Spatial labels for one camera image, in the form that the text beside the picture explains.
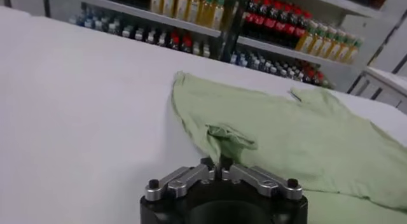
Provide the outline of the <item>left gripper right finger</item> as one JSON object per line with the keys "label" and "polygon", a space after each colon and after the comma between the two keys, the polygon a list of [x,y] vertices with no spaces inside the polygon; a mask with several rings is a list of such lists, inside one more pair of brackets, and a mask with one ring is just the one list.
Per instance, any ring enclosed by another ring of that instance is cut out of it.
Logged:
{"label": "left gripper right finger", "polygon": [[246,167],[228,157],[221,157],[221,173],[223,179],[246,182],[264,197],[281,195],[289,200],[300,200],[303,197],[303,189],[297,179],[284,179],[258,166]]}

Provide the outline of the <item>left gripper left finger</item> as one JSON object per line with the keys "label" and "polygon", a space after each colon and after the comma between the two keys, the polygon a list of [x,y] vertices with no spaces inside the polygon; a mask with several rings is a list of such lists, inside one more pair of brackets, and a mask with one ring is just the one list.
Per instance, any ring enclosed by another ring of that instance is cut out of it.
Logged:
{"label": "left gripper left finger", "polygon": [[197,182],[214,180],[216,166],[209,158],[201,158],[194,167],[180,167],[162,179],[150,179],[145,187],[144,198],[150,202],[162,200],[166,194],[175,199],[184,197]]}

